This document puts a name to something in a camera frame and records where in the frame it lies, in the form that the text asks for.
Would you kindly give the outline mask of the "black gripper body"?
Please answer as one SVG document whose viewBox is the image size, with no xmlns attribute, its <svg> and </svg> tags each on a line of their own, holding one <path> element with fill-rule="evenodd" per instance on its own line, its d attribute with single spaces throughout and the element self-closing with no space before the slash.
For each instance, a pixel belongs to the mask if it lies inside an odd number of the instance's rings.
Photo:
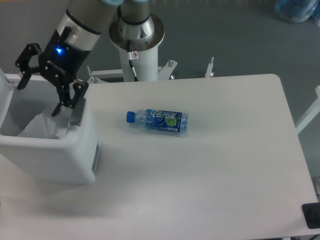
<svg viewBox="0 0 320 240">
<path fill-rule="evenodd" d="M 55 31 L 45 50 L 38 56 L 40 75 L 54 86 L 72 83 L 90 53 L 67 42 L 71 33 L 70 28 L 64 28 L 62 34 Z"/>
</svg>

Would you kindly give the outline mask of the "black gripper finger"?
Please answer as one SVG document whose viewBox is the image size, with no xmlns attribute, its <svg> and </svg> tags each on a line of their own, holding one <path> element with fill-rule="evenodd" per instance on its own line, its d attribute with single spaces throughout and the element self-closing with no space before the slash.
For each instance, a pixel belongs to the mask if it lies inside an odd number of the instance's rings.
<svg viewBox="0 0 320 240">
<path fill-rule="evenodd" d="M 82 100 L 89 88 L 89 84 L 85 81 L 75 79 L 72 83 L 73 97 L 71 97 L 70 84 L 61 85 L 60 83 L 56 86 L 56 91 L 59 97 L 59 103 L 51 113 L 52 117 L 57 116 L 62 107 L 74 109 L 78 102 Z"/>
<path fill-rule="evenodd" d="M 17 86 L 18 90 L 24 89 L 29 83 L 31 76 L 40 72 L 39 66 L 30 67 L 29 63 L 33 56 L 41 53 L 42 50 L 38 43 L 29 43 L 15 61 L 15 66 L 19 68 L 19 72 L 21 73 L 21 80 Z"/>
</svg>

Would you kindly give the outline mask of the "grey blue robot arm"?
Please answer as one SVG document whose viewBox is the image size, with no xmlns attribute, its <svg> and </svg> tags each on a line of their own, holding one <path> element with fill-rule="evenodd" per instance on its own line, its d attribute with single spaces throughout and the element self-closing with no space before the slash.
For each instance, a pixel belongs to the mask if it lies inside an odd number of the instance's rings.
<svg viewBox="0 0 320 240">
<path fill-rule="evenodd" d="M 77 72 L 94 48 L 105 28 L 117 14 L 125 23 L 142 24 L 150 17 L 148 0 L 71 0 L 45 49 L 29 43 L 15 65 L 24 89 L 35 73 L 49 81 L 59 97 L 52 112 L 58 115 L 63 107 L 74 109 L 89 85 L 77 80 Z"/>
</svg>

